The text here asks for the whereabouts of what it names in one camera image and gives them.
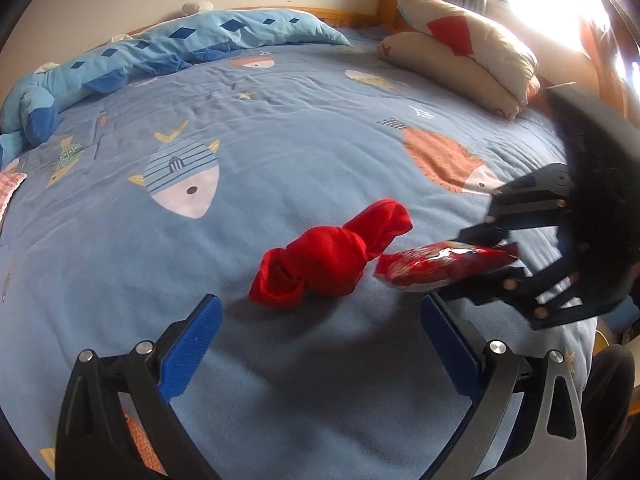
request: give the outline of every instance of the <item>blue bedspread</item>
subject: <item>blue bedspread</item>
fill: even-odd
[[[247,300],[250,284],[265,250],[384,197],[414,222],[390,250],[451,238],[492,186],[561,162],[561,141],[533,111],[508,123],[350,40],[133,81],[62,112],[21,156],[0,238],[0,406],[51,478],[40,450],[78,352],[155,340],[207,292],[222,328],[172,405],[223,478],[414,480],[452,435],[468,400],[422,332],[419,294],[370,264],[350,296],[278,313]],[[516,239],[532,271],[558,257],[550,230]],[[561,349],[584,387],[594,320],[534,333],[501,303],[452,307],[518,352]]]

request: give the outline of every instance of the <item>beige pillow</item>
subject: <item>beige pillow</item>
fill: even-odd
[[[378,55],[467,97],[508,121],[513,121],[525,108],[473,59],[456,56],[448,45],[421,32],[400,32],[385,38],[378,45]]]
[[[540,89],[532,86],[536,56],[500,23],[442,0],[398,0],[398,9],[413,28],[487,69],[521,105]]]

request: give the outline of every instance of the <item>red snack package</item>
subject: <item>red snack package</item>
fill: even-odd
[[[375,276],[389,286],[426,292],[459,282],[467,276],[499,269],[518,259],[518,245],[480,247],[448,240],[383,254]]]

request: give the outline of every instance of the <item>red cloth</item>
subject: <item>red cloth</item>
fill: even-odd
[[[391,199],[371,204],[342,227],[312,227],[285,249],[264,253],[249,299],[291,309],[306,286],[322,296],[351,294],[367,262],[412,227],[405,207]]]

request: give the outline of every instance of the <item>fish fin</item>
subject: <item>fish fin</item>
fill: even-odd
[[[184,121],[180,126],[178,126],[177,130],[175,130],[170,136],[169,136],[169,140],[175,140],[175,138],[180,135],[182,133],[182,131],[187,127],[187,124],[189,124],[189,120],[187,119],[186,121]]]
[[[165,143],[166,142],[171,142],[171,137],[168,136],[168,135],[163,135],[163,134],[160,134],[160,133],[156,132],[156,133],[154,133],[154,137],[156,139],[158,139],[160,142],[165,142]]]
[[[46,447],[40,450],[40,456],[49,468],[55,472],[56,470],[56,450],[53,447]]]
[[[143,175],[131,175],[127,180],[132,184],[137,184],[138,186],[144,187],[145,185],[145,177]]]

